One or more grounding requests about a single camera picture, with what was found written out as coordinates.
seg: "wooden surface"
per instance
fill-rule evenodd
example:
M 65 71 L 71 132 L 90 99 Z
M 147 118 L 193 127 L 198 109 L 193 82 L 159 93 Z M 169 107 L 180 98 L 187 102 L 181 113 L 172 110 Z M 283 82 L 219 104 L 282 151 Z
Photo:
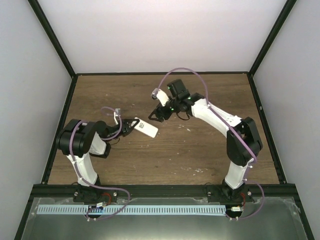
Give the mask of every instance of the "wooden surface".
M 112 146 L 107 159 L 91 157 L 102 184 L 221 184 L 230 160 L 226 139 L 204 121 L 188 121 L 175 115 L 161 123 L 148 120 L 158 101 L 151 92 L 158 87 L 161 75 L 79 76 L 65 124 L 71 119 L 104 120 L 114 125 L 112 117 L 102 115 L 103 106 L 120 108 L 123 118 L 139 117 L 159 128 L 155 138 L 134 130 Z M 194 75 L 170 75 L 162 89 L 169 94 L 167 83 L 182 79 L 190 93 L 204 95 L 204 87 Z M 245 74 L 203 75 L 209 100 L 224 111 L 255 120 L 263 142 L 258 164 L 248 178 L 262 184 L 277 184 L 278 178 L 255 101 Z M 58 150 L 49 184 L 77 181 L 70 161 Z

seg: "pink cable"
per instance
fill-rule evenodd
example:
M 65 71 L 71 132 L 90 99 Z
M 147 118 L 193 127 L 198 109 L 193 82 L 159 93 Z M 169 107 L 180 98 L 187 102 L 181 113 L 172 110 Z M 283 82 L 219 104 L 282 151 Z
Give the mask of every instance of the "pink cable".
M 245 219 L 249 219 L 249 218 L 253 217 L 253 216 L 256 215 L 258 212 L 260 212 L 260 210 L 262 209 L 262 207 L 264 206 L 264 203 L 265 203 L 265 192 L 264 192 L 262 186 L 261 186 L 259 183 L 257 183 L 256 181 L 248 181 L 248 180 L 247 180 L 246 182 L 253 183 L 253 184 L 257 185 L 257 186 L 260 188 L 261 194 L 262 194 L 261 204 L 260 204 L 259 208 L 258 208 L 254 213 L 252 213 L 252 214 L 250 214 L 250 215 L 248 215 L 248 216 L 244 216 L 244 217 L 241 217 L 241 216 L 240 216 L 240 217 L 238 218 L 238 220 L 245 220 Z M 232 218 L 232 217 L 230 217 L 228 214 L 225 214 L 225 215 L 226 215 L 227 218 L 229 218 L 229 219 L 231 219 L 231 220 L 233 220 L 233 219 L 236 220 L 236 218 Z
M 256 163 L 257 162 L 257 157 L 256 155 L 254 154 L 254 152 L 250 149 L 250 147 L 246 144 L 246 142 L 242 139 L 242 137 L 237 133 L 237 131 L 227 122 L 225 121 L 220 115 L 219 113 L 217 113 L 210 105 L 210 102 L 209 102 L 209 94 L 208 94 L 208 86 L 205 82 L 205 80 L 200 76 L 200 74 L 198 74 L 196 71 L 190 69 L 190 68 L 186 68 L 186 67 L 177 67 L 177 68 L 174 68 L 172 69 L 171 71 L 169 71 L 163 78 L 162 80 L 160 81 L 160 84 L 157 88 L 157 90 L 155 91 L 155 95 L 157 95 L 161 85 L 163 84 L 164 80 L 168 77 L 169 74 L 171 74 L 172 72 L 176 71 L 176 70 L 186 70 L 186 71 L 189 71 L 193 74 L 195 74 L 202 82 L 203 86 L 204 86 L 204 91 L 205 91 L 205 100 L 206 100 L 206 104 L 208 106 L 208 108 L 211 110 L 211 112 L 213 112 L 214 115 L 216 115 L 229 129 L 230 131 L 235 135 L 235 137 L 240 141 L 240 143 L 244 146 L 244 148 L 249 152 L 249 154 L 251 155 L 251 157 L 253 158 L 253 163 Z M 249 168 L 247 168 L 245 174 L 244 174 L 244 180 L 245 182 L 248 182 L 248 180 L 245 178 L 247 173 L 248 173 L 248 170 Z M 264 202 L 265 202 L 265 192 L 263 190 L 263 188 L 261 187 L 261 185 L 255 181 L 251 181 L 252 183 L 256 184 L 260 190 L 261 190 L 261 193 L 262 193 L 262 200 L 261 200 L 261 205 L 260 207 L 258 208 L 257 211 L 255 211 L 254 213 L 252 213 L 251 215 L 249 216 L 245 216 L 245 217 L 242 217 L 241 219 L 248 219 L 254 215 L 256 215 L 260 210 L 261 208 L 263 207 L 264 205 Z
M 111 110 L 111 111 L 113 111 L 114 113 L 116 112 L 116 110 L 113 109 L 112 107 L 103 106 L 103 107 L 101 108 L 102 114 L 104 114 L 103 109 Z M 107 140 L 115 139 L 115 138 L 119 135 L 119 133 L 121 133 L 121 130 L 122 130 L 122 120 L 121 120 L 120 114 L 119 114 L 118 118 L 119 118 L 119 129 L 118 129 L 118 131 L 117 131 L 114 135 L 112 135 L 111 137 L 101 138 L 102 140 L 107 141 Z
M 193 71 L 192 69 L 190 68 L 186 68 L 186 67 L 177 67 L 177 68 L 174 68 L 172 69 L 171 71 L 168 71 L 168 73 L 166 75 L 164 75 L 164 77 L 162 78 L 162 80 L 160 81 L 160 84 L 157 88 L 157 90 L 155 91 L 155 95 L 157 95 L 162 83 L 164 82 L 164 80 L 168 77 L 169 74 L 171 74 L 172 72 L 176 71 L 176 70 L 187 70 L 193 74 L 195 74 L 200 80 L 201 82 L 203 83 L 203 86 L 204 86 L 204 91 L 205 91 L 205 100 L 206 100 L 206 104 L 208 105 L 209 109 L 211 110 L 211 112 L 213 112 L 214 115 L 216 115 L 230 130 L 231 132 L 235 135 L 235 137 L 240 141 L 240 143 L 244 146 L 244 148 L 249 152 L 249 154 L 252 156 L 253 158 L 253 162 L 256 163 L 257 162 L 257 157 L 256 155 L 254 154 L 254 152 L 250 149 L 250 147 L 245 143 L 245 141 L 241 138 L 241 136 L 236 132 L 236 130 L 230 126 L 229 123 L 227 123 L 227 121 L 225 121 L 210 105 L 210 102 L 209 102 L 209 97 L 208 97 L 208 86 L 205 82 L 205 80 L 196 72 L 196 71 Z
M 81 175 L 80 171 L 79 171 L 79 168 L 78 168 L 78 165 L 77 165 L 77 162 L 76 162 L 76 158 L 75 158 L 75 155 L 74 155 L 74 152 L 72 151 L 72 146 L 73 146 L 73 142 L 74 142 L 74 137 L 75 137 L 75 134 L 76 134 L 76 131 L 78 129 L 78 127 L 82 124 L 82 123 L 85 123 L 84 121 L 79 121 L 73 131 L 72 131 L 72 134 L 71 134 L 71 137 L 70 137 L 70 143 L 69 143 L 69 152 L 70 152 L 70 155 L 72 157 L 72 160 L 74 162 L 74 169 L 76 171 L 76 173 L 78 174 L 79 178 L 87 185 L 93 187 L 93 188 L 96 188 L 96 189 L 102 189 L 102 190 L 112 190 L 112 191 L 122 191 L 122 192 L 125 192 L 127 195 L 128 195 L 128 201 L 118 210 L 116 211 L 115 213 L 113 214 L 110 214 L 108 216 L 105 216 L 105 217 L 99 217 L 99 218 L 96 218 L 97 220 L 103 220 L 103 219 L 109 219 L 115 215 L 117 215 L 118 213 L 120 213 L 128 204 L 129 204 L 129 201 L 130 201 L 130 193 L 124 189 L 124 188 L 119 188 L 119 187 L 104 187 L 104 186 L 96 186 L 94 184 L 91 184 L 90 182 L 88 182 L 87 180 L 85 180 L 83 178 L 83 176 Z

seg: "wire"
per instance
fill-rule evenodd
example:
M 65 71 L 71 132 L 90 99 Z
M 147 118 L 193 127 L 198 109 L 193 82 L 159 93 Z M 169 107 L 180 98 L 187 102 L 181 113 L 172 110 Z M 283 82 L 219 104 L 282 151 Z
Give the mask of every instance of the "wire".
M 113 109 L 112 107 L 104 106 L 104 107 L 101 108 L 102 114 L 104 114 L 103 109 L 108 109 L 108 110 L 113 111 L 114 113 L 117 113 L 116 110 Z M 107 116 L 113 116 L 113 114 L 109 114 L 109 113 L 106 113 L 105 115 L 107 115 Z M 121 133 L 121 130 L 122 130 L 122 120 L 121 120 L 120 114 L 118 115 L 118 118 L 119 118 L 119 129 L 118 129 L 118 131 L 117 131 L 114 135 L 112 135 L 111 137 L 101 138 L 102 140 L 107 141 L 107 140 L 115 139 L 115 138 Z
M 157 95 L 157 93 L 158 93 L 159 90 L 160 90 L 160 87 L 161 87 L 162 83 L 163 83 L 164 80 L 168 77 L 168 75 L 171 74 L 172 72 L 176 71 L 176 70 L 186 70 L 186 71 L 189 71 L 189 72 L 195 74 L 195 75 L 201 80 L 201 82 L 203 83 L 203 86 L 204 86 L 205 100 L 206 100 L 206 104 L 207 104 L 208 108 L 211 110 L 211 112 L 213 112 L 214 115 L 216 115 L 216 116 L 231 130 L 231 132 L 235 135 L 235 137 L 240 141 L 240 143 L 244 146 L 244 148 L 245 148 L 245 149 L 249 152 L 249 154 L 252 156 L 253 162 L 256 163 L 256 162 L 257 162 L 257 157 L 256 157 L 256 155 L 255 155 L 254 152 L 250 149 L 250 147 L 245 143 L 245 141 L 242 139 L 242 137 L 237 133 L 237 131 L 236 131 L 232 126 L 230 126 L 229 123 L 227 123 L 227 121 L 225 121 L 225 120 L 211 107 L 211 104 L 210 104 L 210 102 L 209 102 L 209 97 L 208 97 L 208 86 L 207 86 L 205 80 L 199 75 L 199 73 L 193 71 L 193 70 L 190 69 L 190 68 L 186 68 L 186 67 L 177 67 L 177 68 L 174 68 L 174 69 L 172 69 L 171 71 L 168 71 L 166 75 L 164 75 L 164 77 L 163 77 L 162 80 L 160 81 L 159 86 L 158 86 L 157 90 L 155 91 L 154 95 Z
M 225 216 L 226 216 L 227 218 L 229 218 L 230 220 L 235 219 L 235 220 L 238 221 L 238 220 L 249 219 L 249 218 L 253 217 L 254 215 L 256 215 L 258 212 L 260 212 L 260 210 L 261 210 L 262 207 L 264 206 L 264 203 L 265 203 L 265 192 L 264 192 L 262 186 L 261 186 L 259 183 L 257 183 L 256 181 L 248 181 L 248 180 L 247 180 L 246 182 L 253 183 L 253 184 L 257 185 L 257 186 L 260 188 L 261 194 L 262 194 L 261 204 L 260 204 L 259 208 L 258 208 L 254 213 L 252 213 L 252 214 L 250 214 L 250 215 L 248 215 L 248 216 L 239 217 L 238 219 L 232 218 L 232 217 L 230 217 L 228 214 L 225 214 Z
M 101 196 L 100 196 L 100 198 L 98 199 L 98 201 L 103 197 L 103 196 L 108 196 L 109 197 L 109 200 L 108 200 L 108 203 L 106 204 L 107 206 L 109 206 L 110 204 L 111 204 L 111 195 L 109 194 L 109 193 L 107 193 L 107 192 L 104 192 L 104 193 L 102 193 L 101 194 Z M 86 212 L 86 214 L 85 214 L 85 218 L 86 219 L 89 219 L 90 217 L 89 217 L 89 213 L 92 211 L 92 210 L 94 210 L 94 209 L 100 209 L 99 207 L 94 207 L 94 208 L 88 208 L 88 211 Z
M 242 207 L 243 210 L 245 210 L 245 205 L 246 205 L 246 196 L 243 192 L 240 193 L 241 197 L 243 198 L 243 203 L 242 203 Z
M 178 113 L 176 113 L 176 116 L 177 116 L 179 119 L 183 120 L 183 121 L 188 121 L 188 120 L 190 119 L 190 116 L 189 116 L 188 113 L 185 113 L 185 114 L 186 114 L 186 116 L 187 116 L 187 119 L 180 117 Z
M 117 142 L 110 144 L 110 146 L 116 145 L 118 142 L 120 142 L 120 138 L 118 138 L 118 141 L 117 141 Z
M 79 179 L 81 179 L 85 184 L 93 187 L 93 188 L 96 188 L 96 189 L 102 189 L 102 190 L 112 190 L 112 191 L 122 191 L 122 192 L 125 192 L 128 196 L 127 198 L 127 202 L 118 210 L 116 211 L 115 213 L 113 214 L 110 214 L 108 216 L 105 216 L 105 217 L 99 217 L 97 218 L 97 220 L 103 220 L 103 219 L 109 219 L 109 218 L 112 218 L 114 217 L 115 215 L 117 215 L 118 213 L 120 213 L 123 209 L 125 209 L 125 207 L 129 204 L 130 202 L 130 193 L 128 192 L 128 190 L 124 189 L 124 188 L 119 188 L 119 187 L 104 187 L 104 186 L 97 186 L 97 185 L 94 185 L 90 182 L 88 182 L 86 179 L 84 179 L 84 177 L 81 175 L 80 171 L 79 171 L 79 168 L 78 168 L 78 165 L 77 165 L 77 162 L 76 162 L 76 158 L 75 158 L 75 155 L 72 151 L 72 146 L 73 146 L 73 142 L 74 142 L 74 137 L 75 137 L 75 134 L 76 134 L 76 131 L 78 129 L 78 127 L 82 124 L 82 123 L 85 123 L 84 121 L 79 121 L 73 131 L 72 131 L 72 134 L 71 134 L 71 137 L 70 137 L 70 143 L 69 143 L 69 152 L 70 152 L 70 155 L 72 157 L 72 160 L 73 160 L 73 164 L 74 164 L 74 169 L 75 169 L 75 172 L 77 173 Z
M 207 86 L 205 80 L 199 75 L 199 73 L 197 73 L 196 71 L 194 71 L 194 70 L 192 70 L 192 69 L 190 69 L 190 68 L 186 68 L 186 67 L 177 67 L 177 68 L 174 68 L 174 69 L 168 71 L 168 72 L 166 73 L 166 75 L 164 75 L 164 77 L 161 79 L 161 81 L 160 81 L 160 83 L 159 83 L 159 86 L 158 86 L 157 90 L 155 91 L 155 95 L 157 95 L 157 93 L 158 93 L 159 90 L 160 90 L 160 87 L 161 87 L 162 83 L 163 83 L 164 80 L 169 76 L 169 74 L 173 73 L 173 72 L 176 71 L 176 70 L 186 70 L 186 71 L 189 71 L 189 72 L 195 74 L 195 75 L 201 80 L 201 82 L 202 82 L 202 84 L 203 84 L 203 86 L 204 86 L 205 100 L 206 100 L 207 107 L 211 110 L 211 112 L 213 112 L 214 115 L 216 115 L 216 116 L 230 129 L 230 131 L 235 135 L 235 137 L 239 140 L 239 142 L 244 146 L 244 148 L 245 148 L 245 149 L 248 151 L 248 153 L 251 155 L 251 157 L 253 158 L 253 163 L 256 163 L 256 162 L 257 162 L 257 157 L 256 157 L 256 155 L 255 155 L 254 152 L 250 149 L 250 147 L 246 144 L 246 142 L 242 139 L 241 135 L 239 135 L 239 134 L 237 133 L 237 131 L 236 131 L 229 123 L 227 123 L 227 121 L 224 120 L 223 117 L 221 117 L 221 116 L 219 115 L 219 113 L 217 113 L 217 112 L 212 108 L 212 106 L 211 106 L 211 104 L 210 104 L 210 102 L 209 102 L 208 86 Z M 265 193 L 264 193 L 263 188 L 261 187 L 261 185 L 260 185 L 259 183 L 255 182 L 255 181 L 251 181 L 251 182 L 254 183 L 254 184 L 256 184 L 256 185 L 260 188 L 260 190 L 261 190 L 261 193 L 262 193 L 261 205 L 259 206 L 258 210 L 255 211 L 254 213 L 250 214 L 249 216 L 241 217 L 241 218 L 238 218 L 238 219 L 243 219 L 243 220 L 244 220 L 244 219 L 248 219 L 248 218 L 250 218 L 250 217 L 253 217 L 254 215 L 256 215 L 256 214 L 261 210 L 261 208 L 262 208 L 263 205 L 264 205 L 264 202 L 265 202 Z
M 90 220 L 89 213 L 91 213 L 93 210 L 101 210 L 101 209 L 99 207 L 88 208 L 88 211 L 85 214 L 85 218 L 87 219 L 87 221 Z

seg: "white backdrop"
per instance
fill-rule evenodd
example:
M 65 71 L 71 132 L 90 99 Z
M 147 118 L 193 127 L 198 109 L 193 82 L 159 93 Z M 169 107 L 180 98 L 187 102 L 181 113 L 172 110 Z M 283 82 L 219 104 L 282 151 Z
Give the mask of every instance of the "white backdrop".
M 320 239 L 320 2 L 297 1 L 254 81 L 289 183 Z
M 285 0 L 39 0 L 76 73 L 248 71 Z
M 0 1 L 0 239 L 41 182 L 71 77 L 28 1 Z

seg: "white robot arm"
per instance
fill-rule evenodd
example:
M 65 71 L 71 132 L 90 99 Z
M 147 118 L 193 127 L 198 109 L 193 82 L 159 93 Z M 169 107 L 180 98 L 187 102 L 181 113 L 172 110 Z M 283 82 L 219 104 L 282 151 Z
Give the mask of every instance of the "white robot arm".
M 244 185 L 245 173 L 254 159 L 227 125 L 209 109 L 204 96 L 198 93 L 190 95 L 180 79 L 169 83 L 167 86 L 173 98 L 169 97 L 161 89 L 156 88 L 151 97 L 159 100 L 160 103 L 151 113 L 149 119 L 163 122 L 169 119 L 172 113 L 186 112 L 188 115 L 205 121 L 221 132 L 226 137 L 227 155 L 231 160 L 228 173 L 222 185 L 225 186 L 223 190 L 225 195 L 232 199 Z M 263 145 L 255 122 L 249 117 L 242 119 L 231 115 L 212 103 L 210 103 L 210 106 L 242 136 L 242 139 L 257 156 Z
M 108 157 L 111 149 L 111 145 L 109 144 L 110 137 L 118 132 L 120 127 L 116 117 L 117 115 L 115 114 L 115 126 L 108 126 L 104 121 L 82 123 L 73 137 L 72 151 L 74 159 L 70 155 L 70 139 L 73 130 L 80 120 L 72 119 L 57 136 L 55 144 L 71 161 L 77 174 L 77 182 L 80 185 L 89 186 L 83 179 L 92 185 L 100 184 L 99 176 L 92 166 L 90 156 L 104 159 Z M 130 134 L 139 121 L 139 119 L 122 119 L 122 127 L 118 136 L 124 137 Z

